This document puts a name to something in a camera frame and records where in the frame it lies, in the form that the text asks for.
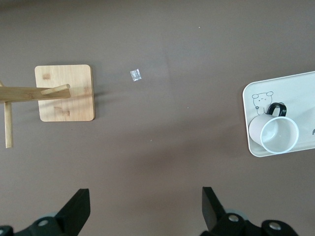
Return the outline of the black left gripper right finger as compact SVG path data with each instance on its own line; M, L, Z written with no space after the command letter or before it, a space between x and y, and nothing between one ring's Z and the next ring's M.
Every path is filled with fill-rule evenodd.
M227 213L211 187L202 188L202 214L208 230L203 236L295 236L287 223L265 220L256 226L237 213Z

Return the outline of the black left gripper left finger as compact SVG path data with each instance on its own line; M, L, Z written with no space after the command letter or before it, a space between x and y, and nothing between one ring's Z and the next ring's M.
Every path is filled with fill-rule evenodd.
M0 234L2 236L77 236L90 213L89 189L79 189L55 216L37 219L19 232L14 232L9 225L2 225Z

